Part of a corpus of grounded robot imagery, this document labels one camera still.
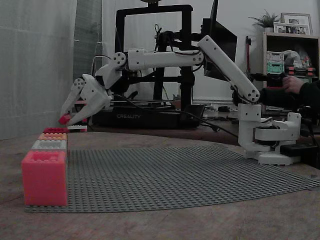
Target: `white robotic arm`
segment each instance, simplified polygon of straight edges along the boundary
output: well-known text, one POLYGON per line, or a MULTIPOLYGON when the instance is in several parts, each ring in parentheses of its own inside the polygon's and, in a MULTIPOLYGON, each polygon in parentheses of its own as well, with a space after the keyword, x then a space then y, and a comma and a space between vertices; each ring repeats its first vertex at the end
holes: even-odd
POLYGON ((104 107, 108 108, 112 98, 107 94, 107 90, 122 77, 123 69, 139 71, 149 68, 191 67, 200 65, 203 61, 204 54, 197 50, 146 52, 143 48, 139 48, 129 50, 127 56, 123 52, 117 52, 109 63, 95 74, 96 77, 103 78, 104 87, 93 76, 87 74, 73 83, 70 94, 61 109, 59 122, 63 125, 74 125, 97 114, 104 107), (86 105, 71 117, 68 113, 80 97, 86 101, 86 105))
POLYGON ((261 118, 262 106, 259 101, 260 92, 246 75, 230 60, 210 36, 205 36, 198 43, 199 51, 182 52, 146 52, 143 48, 131 49, 127 56, 116 53, 108 64, 99 69, 95 76, 102 76, 102 87, 93 76, 84 74, 77 79, 61 110, 60 123, 73 125, 88 118, 104 107, 109 107, 111 97, 107 94, 121 77, 122 70, 139 71, 149 68, 191 67, 202 64, 205 56, 227 78, 233 89, 247 104, 240 104, 239 144, 245 148, 248 158, 259 160, 260 164, 290 165, 299 161, 297 157, 280 154, 280 147, 292 145, 300 136, 301 116, 289 113, 288 121, 271 121, 261 118), (69 122, 65 114, 72 108, 78 98, 86 101, 86 106, 69 122), (263 145, 258 141, 274 141, 274 146, 263 145))

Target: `table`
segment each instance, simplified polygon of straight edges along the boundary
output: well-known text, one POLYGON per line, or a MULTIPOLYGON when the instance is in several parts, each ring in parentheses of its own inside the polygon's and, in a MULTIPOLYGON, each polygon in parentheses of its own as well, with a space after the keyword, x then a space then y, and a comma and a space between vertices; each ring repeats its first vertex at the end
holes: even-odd
MULTIPOLYGON (((38 135, 0 141, 1 240, 221 239, 318 240, 320 192, 299 191, 262 199, 177 210, 128 213, 26 213, 21 160, 38 135)), ((214 144, 191 139, 121 133, 71 133, 69 149, 166 148, 214 144)), ((242 153, 239 146, 228 146, 242 153)), ((286 167, 307 177, 320 170, 286 167)))

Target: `gray baseplate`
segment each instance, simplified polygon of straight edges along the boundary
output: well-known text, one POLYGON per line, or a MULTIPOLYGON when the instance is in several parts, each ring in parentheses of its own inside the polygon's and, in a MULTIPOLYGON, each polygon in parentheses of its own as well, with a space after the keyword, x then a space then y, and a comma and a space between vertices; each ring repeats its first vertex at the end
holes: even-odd
POLYGON ((252 200, 319 187, 320 182, 218 145, 72 150, 68 206, 26 212, 111 213, 180 209, 252 200))

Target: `red block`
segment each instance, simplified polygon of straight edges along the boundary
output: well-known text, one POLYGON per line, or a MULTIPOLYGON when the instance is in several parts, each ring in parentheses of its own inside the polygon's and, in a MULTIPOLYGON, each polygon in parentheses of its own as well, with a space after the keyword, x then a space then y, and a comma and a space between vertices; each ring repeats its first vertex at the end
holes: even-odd
POLYGON ((67 134, 67 127, 48 127, 43 131, 44 134, 67 134))
POLYGON ((59 123, 61 125, 66 125, 71 120, 71 118, 72 117, 70 114, 66 114, 59 119, 59 123))
POLYGON ((67 206, 64 151, 30 151, 21 165, 25 205, 67 206))

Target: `computer monitor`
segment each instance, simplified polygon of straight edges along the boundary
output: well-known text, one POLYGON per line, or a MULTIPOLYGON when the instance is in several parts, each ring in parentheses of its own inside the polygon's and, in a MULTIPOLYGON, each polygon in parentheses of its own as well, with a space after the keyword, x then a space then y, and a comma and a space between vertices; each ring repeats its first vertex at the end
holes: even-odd
MULTIPOLYGON (((217 22, 217 14, 218 0, 214 0, 210 18, 203 19, 201 34, 203 35, 203 37, 209 35, 228 55, 228 57, 232 61, 235 61, 238 38, 231 31, 226 29, 222 24, 217 22)), ((226 81, 226 78, 210 62, 205 62, 204 64, 204 75, 210 78, 226 81)))

